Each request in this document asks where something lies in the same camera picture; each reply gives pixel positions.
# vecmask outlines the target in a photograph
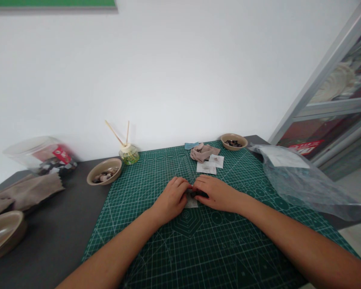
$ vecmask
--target forearm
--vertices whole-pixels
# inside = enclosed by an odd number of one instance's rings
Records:
[[[116,288],[136,255],[159,228],[150,210],[145,211],[69,275],[58,289]]]
[[[262,230],[316,288],[361,288],[361,261],[331,240],[246,194],[236,210]]]

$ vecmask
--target dark object in hands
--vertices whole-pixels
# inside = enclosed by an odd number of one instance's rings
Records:
[[[199,190],[193,191],[193,192],[191,192],[191,194],[190,194],[191,197],[195,197],[196,195],[209,198],[209,195],[207,195],[205,192],[199,191]]]
[[[231,147],[242,147],[242,145],[239,144],[237,140],[227,140],[225,141],[225,143],[227,143]]]

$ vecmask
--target plastic bag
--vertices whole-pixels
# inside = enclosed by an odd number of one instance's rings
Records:
[[[248,149],[263,155],[265,174],[285,201],[346,221],[361,219],[361,204],[297,152],[261,144]]]

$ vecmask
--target ceramic bowl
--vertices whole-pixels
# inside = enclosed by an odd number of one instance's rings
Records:
[[[118,168],[118,170],[107,181],[104,181],[101,183],[94,183],[92,181],[97,175],[100,175],[102,172],[110,171],[115,168]],[[100,164],[98,164],[96,167],[94,167],[90,171],[90,173],[87,176],[87,183],[89,185],[108,185],[109,183],[112,183],[113,181],[115,181],[120,176],[121,173],[122,173],[122,161],[120,159],[116,159],[116,158],[108,159],[108,160],[101,162]]]
[[[10,211],[0,215],[0,258],[16,247],[26,229],[23,212]]]
[[[225,141],[227,140],[236,140],[239,144],[242,145],[242,147],[237,148],[237,147],[229,146],[227,143],[225,143]],[[247,139],[245,139],[243,136],[240,136],[238,134],[224,134],[221,136],[221,141],[223,146],[229,151],[239,151],[240,149],[248,145]]]

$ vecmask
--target bowl of stones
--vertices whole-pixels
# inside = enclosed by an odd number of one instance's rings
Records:
[[[122,173],[120,159],[108,159],[94,167],[87,176],[89,185],[108,185],[115,181]]]
[[[247,140],[238,134],[224,134],[221,136],[223,146],[229,151],[239,151],[247,146]]]

